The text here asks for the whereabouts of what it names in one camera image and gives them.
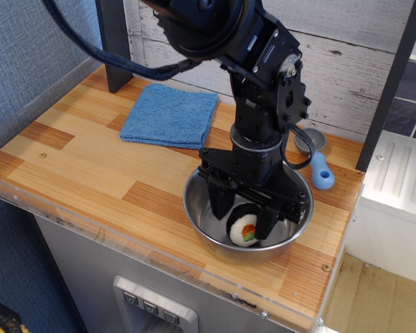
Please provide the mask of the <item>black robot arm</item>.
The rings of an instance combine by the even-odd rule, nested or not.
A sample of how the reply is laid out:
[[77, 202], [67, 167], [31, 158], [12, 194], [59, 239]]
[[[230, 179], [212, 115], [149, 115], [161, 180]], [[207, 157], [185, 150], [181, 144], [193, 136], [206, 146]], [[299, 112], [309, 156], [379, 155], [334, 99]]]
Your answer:
[[310, 201], [286, 174], [288, 136], [307, 118], [298, 41], [260, 1], [150, 1], [170, 45], [186, 58], [216, 60], [236, 103], [231, 150], [202, 148], [200, 175], [214, 216], [236, 196], [257, 205], [257, 239], [283, 219], [299, 221]]

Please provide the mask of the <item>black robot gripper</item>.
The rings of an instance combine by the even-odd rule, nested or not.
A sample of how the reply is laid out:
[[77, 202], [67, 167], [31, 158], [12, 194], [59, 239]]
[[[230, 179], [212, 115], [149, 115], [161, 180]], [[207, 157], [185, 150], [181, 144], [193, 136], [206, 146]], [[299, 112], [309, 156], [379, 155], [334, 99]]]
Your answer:
[[291, 164], [285, 156], [288, 132], [269, 144], [252, 142], [232, 127], [233, 149], [203, 147], [198, 151], [202, 164], [200, 175], [207, 179], [212, 214], [221, 220], [233, 206], [235, 196], [259, 207], [256, 237], [267, 239], [278, 220], [299, 223], [311, 202], [305, 189], [296, 185], [286, 168], [298, 170], [311, 160]]

